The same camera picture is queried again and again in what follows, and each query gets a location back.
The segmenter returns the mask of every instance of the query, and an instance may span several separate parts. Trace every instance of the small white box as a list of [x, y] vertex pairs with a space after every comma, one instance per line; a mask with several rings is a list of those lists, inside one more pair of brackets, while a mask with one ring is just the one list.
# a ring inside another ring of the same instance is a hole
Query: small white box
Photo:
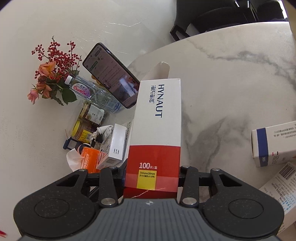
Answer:
[[130, 142], [131, 142], [131, 132], [133, 129], [133, 119], [129, 122], [122, 124], [122, 125], [126, 127], [126, 140], [124, 143], [123, 159], [121, 162], [118, 162], [116, 164], [117, 167], [120, 167], [125, 162], [125, 160], [128, 158], [128, 151], [129, 151], [129, 146], [130, 146]]
[[252, 131], [253, 158], [257, 167], [296, 160], [296, 121]]
[[114, 166], [122, 161], [125, 138], [126, 127], [115, 124], [101, 145], [97, 169]]
[[296, 165], [288, 162], [260, 191], [276, 199], [283, 207], [285, 217], [279, 233], [296, 221]]

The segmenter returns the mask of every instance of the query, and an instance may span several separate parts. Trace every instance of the white bottle cap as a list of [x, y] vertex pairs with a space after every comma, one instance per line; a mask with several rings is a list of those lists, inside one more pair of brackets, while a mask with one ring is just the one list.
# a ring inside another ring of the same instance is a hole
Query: white bottle cap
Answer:
[[70, 81], [72, 80], [72, 76], [71, 75], [68, 75], [68, 77], [66, 78], [65, 80], [65, 84], [68, 85], [70, 84]]

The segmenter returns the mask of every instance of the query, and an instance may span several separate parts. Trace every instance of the jar label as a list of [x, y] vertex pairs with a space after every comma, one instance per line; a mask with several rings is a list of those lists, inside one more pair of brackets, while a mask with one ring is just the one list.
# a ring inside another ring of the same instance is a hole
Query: jar label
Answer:
[[90, 93], [88, 87], [81, 84], [81, 83], [76, 83], [76, 84], [72, 85], [72, 89], [82, 95], [87, 96], [87, 97], [91, 96], [91, 93]]
[[104, 112], [104, 110], [91, 105], [85, 118], [99, 125], [101, 123], [101, 120], [103, 119]]
[[91, 138], [92, 133], [87, 131], [87, 130], [83, 130], [78, 141], [81, 141], [83, 143], [89, 143], [89, 139]]

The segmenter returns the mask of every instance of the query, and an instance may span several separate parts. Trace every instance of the jar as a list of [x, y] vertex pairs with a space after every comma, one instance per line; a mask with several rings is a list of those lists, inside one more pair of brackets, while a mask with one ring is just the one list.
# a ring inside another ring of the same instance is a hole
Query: jar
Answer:
[[93, 126], [99, 127], [104, 117], [104, 113], [104, 110], [96, 107], [93, 104], [85, 102], [78, 118], [87, 119]]
[[96, 128], [92, 127], [89, 121], [78, 119], [72, 131], [72, 138], [83, 143], [89, 143], [91, 134], [95, 131]]

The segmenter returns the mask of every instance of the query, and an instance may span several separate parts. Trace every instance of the smartphone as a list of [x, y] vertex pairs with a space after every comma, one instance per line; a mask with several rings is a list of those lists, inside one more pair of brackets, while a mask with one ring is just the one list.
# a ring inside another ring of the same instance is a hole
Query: smartphone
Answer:
[[102, 43], [94, 46], [82, 65], [125, 108], [136, 104], [140, 82]]

